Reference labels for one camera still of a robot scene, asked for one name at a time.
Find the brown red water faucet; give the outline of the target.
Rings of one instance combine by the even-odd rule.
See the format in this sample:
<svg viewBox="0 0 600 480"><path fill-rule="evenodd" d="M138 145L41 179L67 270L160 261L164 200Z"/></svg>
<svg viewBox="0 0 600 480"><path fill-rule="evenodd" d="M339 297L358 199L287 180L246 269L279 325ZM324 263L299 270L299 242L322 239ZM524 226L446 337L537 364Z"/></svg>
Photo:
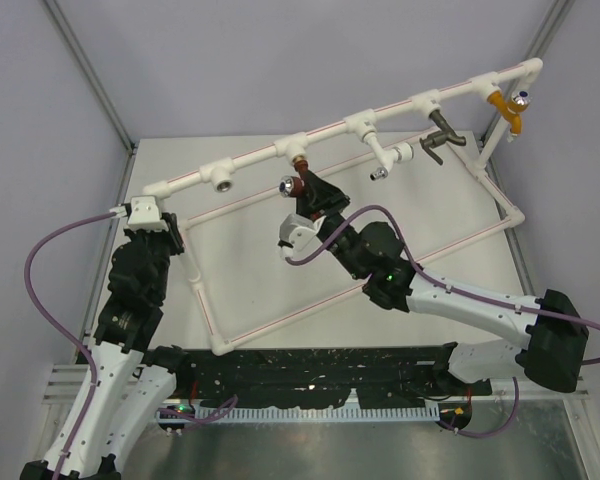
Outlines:
<svg viewBox="0 0 600 480"><path fill-rule="evenodd" d="M301 188L300 174L303 172L313 172L309 168L309 163L305 155L294 157L291 164L296 175L283 176L278 184L278 192L283 198L296 198Z"/></svg>

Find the white PVC pipe frame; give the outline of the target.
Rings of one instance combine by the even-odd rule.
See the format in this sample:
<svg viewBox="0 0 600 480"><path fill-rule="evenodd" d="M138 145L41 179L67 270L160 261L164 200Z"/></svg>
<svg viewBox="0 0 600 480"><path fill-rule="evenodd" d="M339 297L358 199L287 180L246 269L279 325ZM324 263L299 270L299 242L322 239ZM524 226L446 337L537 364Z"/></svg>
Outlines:
<svg viewBox="0 0 600 480"><path fill-rule="evenodd" d="M369 132L375 132L377 134L377 124L382 120L412 111L417 111L425 118L429 119L429 114L433 110L441 110L441 101L459 97L461 95L475 93L479 95L483 101L487 102L487 97L494 91L504 92L505 82L507 80L511 80L525 72L525 69L520 67L519 64L498 72L484 73L464 82L445 87L441 90L428 90L392 105L377 109L367 109L349 115L336 123L314 129L310 132L298 132L293 135L282 137L273 143L254 151L236 157L225 157L205 164L192 172L174 179L149 184L144 187L143 192L148 196L155 196L158 202L166 200L177 192L204 183L210 184L218 193L226 192L231 188L233 174L238 170L245 169L254 164L272 158L285 158L292 166L291 162L294 157L298 155L305 155L307 157L307 149L309 146L345 134L353 134L361 143L363 143L362 137L365 134ZM419 140L421 138L424 138L431 132L437 130L438 128L434 125L432 129L423 131L403 142L409 142L412 147L414 147L414 145L420 145ZM436 260L447 254L453 253L464 246L476 243L495 233L518 226L525 219L521 210L509 200L503 191L496 185L495 181L489 177L486 171L488 158L497 145L495 147L487 146L477 159L471 159L465 154L465 146L460 147L450 143L445 145L449 146L454 155L464 164L474 180L503 210L504 217L499 223L494 224L487 229L476 232L471 236L464 237L456 243L449 244L442 249L429 254L428 257L431 260ZM369 153L360 157L359 160L361 162L366 162L371 159L376 160L370 148L369 150Z"/></svg>

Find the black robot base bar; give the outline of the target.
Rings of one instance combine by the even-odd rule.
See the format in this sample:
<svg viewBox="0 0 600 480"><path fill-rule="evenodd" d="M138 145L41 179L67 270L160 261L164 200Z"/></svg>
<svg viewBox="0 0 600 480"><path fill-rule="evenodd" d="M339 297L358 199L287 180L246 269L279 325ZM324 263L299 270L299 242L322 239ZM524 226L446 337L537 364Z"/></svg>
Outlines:
<svg viewBox="0 0 600 480"><path fill-rule="evenodd" d="M448 347L209 350L158 347L143 362L176 376L175 397L242 409L340 408L356 394L365 409L420 406L451 396L487 396L487 381L464 384L442 369Z"/></svg>

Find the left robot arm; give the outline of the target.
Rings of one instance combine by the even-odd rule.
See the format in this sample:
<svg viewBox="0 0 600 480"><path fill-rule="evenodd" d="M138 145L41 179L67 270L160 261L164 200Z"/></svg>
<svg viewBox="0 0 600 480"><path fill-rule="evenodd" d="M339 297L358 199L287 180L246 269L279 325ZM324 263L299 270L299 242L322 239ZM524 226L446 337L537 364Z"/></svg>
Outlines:
<svg viewBox="0 0 600 480"><path fill-rule="evenodd" d="M87 361L86 377L56 440L23 467L23 479L121 478L162 402L192 390L194 375L179 364L182 351L168 349L164 362L143 361L163 317L170 260L184 251L177 217L162 213L155 227L130 225L124 233L127 242L111 258L94 345L73 342Z"/></svg>

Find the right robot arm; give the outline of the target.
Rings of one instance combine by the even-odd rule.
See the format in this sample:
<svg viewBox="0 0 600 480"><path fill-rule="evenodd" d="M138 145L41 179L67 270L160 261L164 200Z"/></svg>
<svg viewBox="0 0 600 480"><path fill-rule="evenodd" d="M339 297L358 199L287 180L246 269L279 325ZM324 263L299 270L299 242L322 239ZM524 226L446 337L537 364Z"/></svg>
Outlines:
<svg viewBox="0 0 600 480"><path fill-rule="evenodd" d="M289 264L298 265L294 254L317 238L353 279L363 281L363 293L378 307L444 317L495 335L480 344L446 345L432 370L439 391L454 394L466 384L516 376L555 392L575 391L589 331L565 294L505 295L424 269L394 219L356 231L342 215L349 197L308 169L282 179L279 191L296 202L278 242Z"/></svg>

